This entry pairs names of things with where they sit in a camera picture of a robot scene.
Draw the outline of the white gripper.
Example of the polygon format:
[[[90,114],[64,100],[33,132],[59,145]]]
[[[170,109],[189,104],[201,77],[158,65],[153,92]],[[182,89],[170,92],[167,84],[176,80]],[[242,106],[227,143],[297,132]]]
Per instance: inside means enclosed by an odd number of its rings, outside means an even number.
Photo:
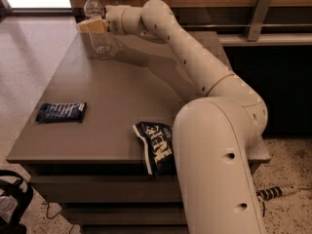
[[[101,34],[109,30],[118,35],[126,35],[128,19],[128,11],[130,6],[127,5],[106,5],[105,19],[88,19],[77,24],[77,29],[80,33],[96,33]]]

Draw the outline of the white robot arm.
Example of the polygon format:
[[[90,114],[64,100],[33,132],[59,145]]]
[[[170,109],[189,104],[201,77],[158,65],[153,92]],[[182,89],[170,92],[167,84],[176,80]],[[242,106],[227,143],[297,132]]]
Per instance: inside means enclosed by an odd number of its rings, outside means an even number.
[[[261,96],[186,32],[165,2],[106,10],[104,19],[84,20],[78,30],[159,38],[201,91],[180,109],[173,130],[189,234],[267,234],[247,159],[267,125]]]

